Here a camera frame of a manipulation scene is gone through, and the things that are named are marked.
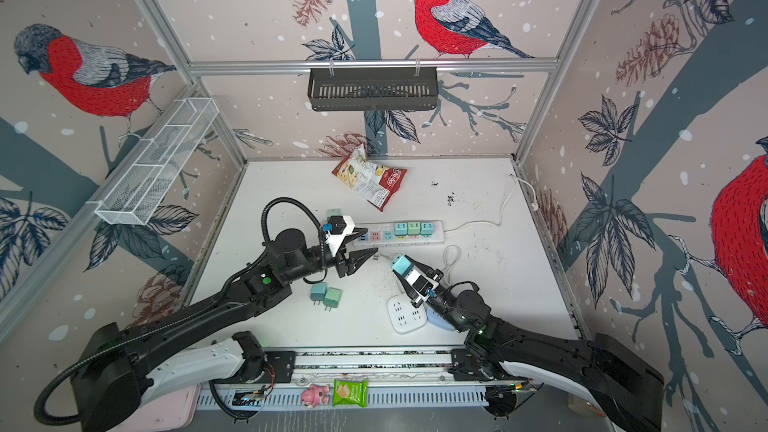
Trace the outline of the teal plug adapter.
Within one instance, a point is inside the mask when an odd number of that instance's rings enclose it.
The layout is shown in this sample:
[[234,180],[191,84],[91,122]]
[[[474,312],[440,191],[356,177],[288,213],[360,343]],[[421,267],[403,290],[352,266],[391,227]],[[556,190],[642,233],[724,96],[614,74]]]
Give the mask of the teal plug adapter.
[[405,255],[397,255],[391,263],[392,271],[401,277],[406,277],[413,269],[413,264]]
[[394,235],[395,236],[407,236],[408,235],[408,223],[407,222],[398,222],[394,224]]
[[316,283],[313,284],[310,291],[310,300],[313,302],[314,305],[321,304],[325,298],[325,295],[327,293],[328,286],[326,283]]
[[434,230],[435,226],[432,222],[422,222],[420,224],[420,234],[423,236],[431,236]]

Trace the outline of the white multicolour power strip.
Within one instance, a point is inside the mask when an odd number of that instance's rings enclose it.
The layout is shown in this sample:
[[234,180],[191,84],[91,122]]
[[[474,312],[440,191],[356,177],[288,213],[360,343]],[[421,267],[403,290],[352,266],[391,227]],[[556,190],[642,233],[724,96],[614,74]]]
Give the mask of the white multicolour power strip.
[[367,232],[350,243],[352,248],[426,246],[445,242],[441,221],[381,222],[361,224]]

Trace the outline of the green plug adapter front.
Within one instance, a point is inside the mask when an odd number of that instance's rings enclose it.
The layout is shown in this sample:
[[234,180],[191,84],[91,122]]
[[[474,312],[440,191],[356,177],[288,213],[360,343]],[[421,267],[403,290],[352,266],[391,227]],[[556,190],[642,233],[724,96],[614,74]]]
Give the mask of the green plug adapter front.
[[341,302],[342,291],[338,288],[329,287],[323,297],[323,305],[327,311],[337,309]]

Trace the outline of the light green plug adapter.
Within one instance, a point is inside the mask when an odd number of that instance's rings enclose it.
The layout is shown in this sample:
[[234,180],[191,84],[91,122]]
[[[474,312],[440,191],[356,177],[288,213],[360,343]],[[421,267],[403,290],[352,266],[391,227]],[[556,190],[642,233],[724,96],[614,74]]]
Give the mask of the light green plug adapter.
[[407,223],[407,234],[409,236],[417,236],[420,235],[420,222],[408,222]]

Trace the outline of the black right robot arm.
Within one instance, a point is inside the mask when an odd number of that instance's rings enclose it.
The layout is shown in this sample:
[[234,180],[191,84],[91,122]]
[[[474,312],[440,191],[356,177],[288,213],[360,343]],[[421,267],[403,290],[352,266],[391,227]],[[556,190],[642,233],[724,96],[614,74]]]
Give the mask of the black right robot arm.
[[426,306],[465,336],[473,364],[454,376],[487,380],[532,379],[597,406],[624,431],[662,428],[661,374],[618,340],[563,339],[513,325],[492,314],[472,281],[454,293],[441,282],[443,273],[407,255],[391,262],[395,277],[413,306]]

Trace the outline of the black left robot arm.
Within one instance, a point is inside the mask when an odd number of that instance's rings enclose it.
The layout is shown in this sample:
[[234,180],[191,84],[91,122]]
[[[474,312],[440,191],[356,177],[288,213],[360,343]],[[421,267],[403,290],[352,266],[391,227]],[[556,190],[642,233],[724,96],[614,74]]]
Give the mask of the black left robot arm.
[[260,227],[262,253],[215,294],[154,322],[97,329],[79,360],[40,392],[34,419],[46,426],[78,424],[84,431],[108,431],[141,406],[186,387],[255,381],[266,364],[253,333],[237,332],[204,347],[199,341],[278,306],[296,281],[330,268],[341,278],[353,275],[378,251],[349,251],[348,244],[366,228],[341,215],[320,222],[290,197],[268,202]]

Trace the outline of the green plug adapter far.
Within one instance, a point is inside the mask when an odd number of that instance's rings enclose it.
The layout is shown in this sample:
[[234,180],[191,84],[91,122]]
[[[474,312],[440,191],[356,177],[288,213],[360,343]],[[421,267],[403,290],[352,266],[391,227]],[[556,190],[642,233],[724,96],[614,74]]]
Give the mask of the green plug adapter far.
[[328,209],[327,213],[326,213],[326,217],[328,219],[330,219],[331,217],[334,217],[334,216],[341,216],[341,215],[342,215],[342,212],[338,208]]

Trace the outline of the teal plug adapter front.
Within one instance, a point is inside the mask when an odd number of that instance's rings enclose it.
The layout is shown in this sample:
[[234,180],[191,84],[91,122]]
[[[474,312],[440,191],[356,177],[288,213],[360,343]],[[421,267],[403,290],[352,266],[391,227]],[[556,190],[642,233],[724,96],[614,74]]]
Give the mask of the teal plug adapter front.
[[328,286],[326,283],[316,283],[313,284],[310,291],[310,300],[313,302],[314,305],[321,304],[325,298],[325,295],[327,293]]

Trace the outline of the blue square power socket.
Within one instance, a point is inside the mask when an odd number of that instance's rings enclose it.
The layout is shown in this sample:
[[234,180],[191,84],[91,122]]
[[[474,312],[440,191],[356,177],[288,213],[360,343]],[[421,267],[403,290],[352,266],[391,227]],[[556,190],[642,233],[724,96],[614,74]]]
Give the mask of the blue square power socket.
[[434,325],[434,326],[436,326],[436,327],[438,327],[438,328],[440,328],[442,330],[446,330],[446,331],[450,331],[450,332],[455,332],[456,331],[456,328],[452,324],[450,324],[448,321],[446,321],[443,317],[441,317],[433,309],[427,308],[426,312],[427,312],[427,321],[430,324],[432,324],[432,325]]

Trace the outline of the white square power socket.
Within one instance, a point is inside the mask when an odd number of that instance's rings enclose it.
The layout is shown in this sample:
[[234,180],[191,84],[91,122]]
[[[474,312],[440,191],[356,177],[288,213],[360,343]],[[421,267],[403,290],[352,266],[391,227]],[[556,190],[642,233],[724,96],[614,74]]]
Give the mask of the white square power socket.
[[414,307],[405,293],[391,297],[387,301],[386,310],[394,331],[400,335],[415,332],[427,324],[424,307]]

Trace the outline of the red white chips bag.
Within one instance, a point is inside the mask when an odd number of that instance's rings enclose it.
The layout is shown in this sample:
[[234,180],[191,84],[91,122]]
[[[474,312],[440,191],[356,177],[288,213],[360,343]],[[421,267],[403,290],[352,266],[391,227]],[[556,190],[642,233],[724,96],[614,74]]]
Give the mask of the red white chips bag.
[[370,161],[366,147],[359,145],[337,164],[332,174],[382,212],[400,189],[407,170]]

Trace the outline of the green snack packet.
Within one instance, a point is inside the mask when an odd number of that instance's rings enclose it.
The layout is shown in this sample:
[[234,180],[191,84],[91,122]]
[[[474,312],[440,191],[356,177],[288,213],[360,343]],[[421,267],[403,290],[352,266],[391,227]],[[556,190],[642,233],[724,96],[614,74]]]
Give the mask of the green snack packet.
[[332,406],[354,405],[366,408],[368,404],[368,380],[346,381],[335,380],[333,387]]

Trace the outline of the pink toy pig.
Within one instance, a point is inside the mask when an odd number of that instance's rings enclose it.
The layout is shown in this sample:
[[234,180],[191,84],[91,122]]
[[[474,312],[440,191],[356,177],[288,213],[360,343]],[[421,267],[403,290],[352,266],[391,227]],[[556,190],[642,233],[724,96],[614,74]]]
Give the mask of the pink toy pig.
[[300,399],[301,403],[307,408],[328,405],[331,400],[331,388],[329,386],[311,384],[301,393]]

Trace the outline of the pink tray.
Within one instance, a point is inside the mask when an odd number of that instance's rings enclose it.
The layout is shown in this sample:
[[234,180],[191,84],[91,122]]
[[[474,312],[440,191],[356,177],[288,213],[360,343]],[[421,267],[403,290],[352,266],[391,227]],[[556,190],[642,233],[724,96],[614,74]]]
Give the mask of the pink tray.
[[172,431],[189,425],[200,395],[199,385],[159,397],[141,406],[113,431]]

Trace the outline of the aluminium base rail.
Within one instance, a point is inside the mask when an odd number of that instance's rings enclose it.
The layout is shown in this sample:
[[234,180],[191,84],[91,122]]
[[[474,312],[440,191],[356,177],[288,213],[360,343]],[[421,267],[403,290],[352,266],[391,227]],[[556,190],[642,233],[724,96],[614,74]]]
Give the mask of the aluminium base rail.
[[336,380],[368,382],[368,409],[386,408],[511,408],[538,391],[530,379],[482,382],[458,380],[451,372],[467,365],[455,346],[385,348],[304,348],[269,350],[267,357],[277,372],[274,390],[264,375],[255,384],[227,384],[216,388],[222,401],[238,412],[308,411],[301,395],[312,385],[331,388]]

